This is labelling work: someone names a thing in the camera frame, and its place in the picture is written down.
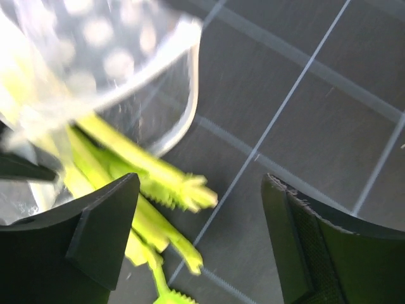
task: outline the dark gray table surface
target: dark gray table surface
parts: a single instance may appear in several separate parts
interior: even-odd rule
[[[281,304],[261,206],[273,172],[303,192],[405,230],[405,4],[398,0],[169,0],[204,20],[197,117],[164,159],[204,174],[215,210],[160,210],[201,251],[171,287],[205,303]],[[156,298],[124,261],[111,304]]]

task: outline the black tile floor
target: black tile floor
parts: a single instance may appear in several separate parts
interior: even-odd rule
[[[405,2],[169,0],[204,19],[197,117],[164,159],[204,174],[215,210],[160,210],[204,257],[164,253],[171,287],[200,304],[281,304],[261,206],[272,172],[347,213],[405,231]],[[124,261],[111,304],[156,298]]]

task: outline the transparent plastic container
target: transparent plastic container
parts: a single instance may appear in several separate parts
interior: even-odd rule
[[[16,13],[30,44],[25,51],[35,87],[35,98],[16,106],[14,132],[6,137],[9,149],[47,165],[27,140],[36,143],[50,133],[59,139],[61,126],[93,111],[156,156],[187,132],[197,107],[198,19],[153,0],[15,0],[13,9],[9,5],[5,11],[11,19]],[[68,201],[60,190],[2,180],[0,218],[10,224]]]

